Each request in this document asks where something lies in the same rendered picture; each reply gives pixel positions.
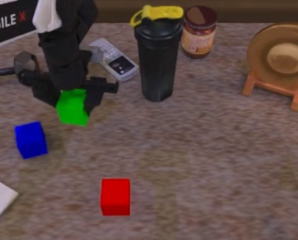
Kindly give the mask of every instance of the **green cube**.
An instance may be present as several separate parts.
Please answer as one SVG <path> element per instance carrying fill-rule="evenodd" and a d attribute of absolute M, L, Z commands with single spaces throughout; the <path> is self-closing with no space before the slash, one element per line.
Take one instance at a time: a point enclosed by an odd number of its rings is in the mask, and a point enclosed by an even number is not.
<path fill-rule="evenodd" d="M 84 110 L 84 99 L 84 89 L 63 91 L 56 106 L 60 122 L 86 126 L 89 116 Z"/>

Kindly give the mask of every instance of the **cube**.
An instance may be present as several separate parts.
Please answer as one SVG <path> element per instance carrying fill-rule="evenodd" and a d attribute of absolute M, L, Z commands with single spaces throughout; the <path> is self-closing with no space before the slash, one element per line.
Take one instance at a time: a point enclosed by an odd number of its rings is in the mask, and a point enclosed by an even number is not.
<path fill-rule="evenodd" d="M 130 215 L 130 180 L 107 178 L 101 182 L 100 206 L 104 216 Z"/>
<path fill-rule="evenodd" d="M 84 110 L 85 96 L 86 91 L 84 89 L 74 89 L 61 93 L 56 105 L 61 123 L 78 126 L 87 125 L 89 116 Z"/>
<path fill-rule="evenodd" d="M 40 122 L 14 127 L 16 146 L 23 159 L 48 154 L 45 135 Z"/>

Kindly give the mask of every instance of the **orange stand leg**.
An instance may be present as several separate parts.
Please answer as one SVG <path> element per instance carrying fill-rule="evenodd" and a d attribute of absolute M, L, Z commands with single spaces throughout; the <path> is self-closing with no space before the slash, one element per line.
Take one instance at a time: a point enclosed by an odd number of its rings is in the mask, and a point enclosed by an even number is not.
<path fill-rule="evenodd" d="M 260 87 L 282 95 L 293 97 L 291 103 L 291 110 L 298 112 L 298 87 L 294 89 L 287 89 L 281 86 L 276 86 L 270 83 L 262 82 L 254 75 L 253 72 L 250 71 L 246 79 L 242 94 L 244 96 L 250 96 L 254 87 Z"/>

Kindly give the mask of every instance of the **jar label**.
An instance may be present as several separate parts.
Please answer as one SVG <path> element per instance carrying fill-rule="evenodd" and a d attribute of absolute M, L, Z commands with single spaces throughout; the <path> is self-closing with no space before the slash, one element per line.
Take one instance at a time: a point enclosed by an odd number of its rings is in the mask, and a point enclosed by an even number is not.
<path fill-rule="evenodd" d="M 209 35 L 193 35 L 183 29 L 181 45 L 185 51 L 191 54 L 206 54 L 213 47 L 215 30 Z"/>

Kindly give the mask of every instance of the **red cube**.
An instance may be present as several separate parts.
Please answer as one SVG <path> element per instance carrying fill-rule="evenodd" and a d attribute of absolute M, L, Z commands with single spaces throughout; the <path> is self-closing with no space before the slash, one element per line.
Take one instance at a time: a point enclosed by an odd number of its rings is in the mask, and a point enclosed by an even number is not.
<path fill-rule="evenodd" d="M 130 215 L 130 180 L 107 178 L 101 182 L 100 206 L 104 216 Z"/>

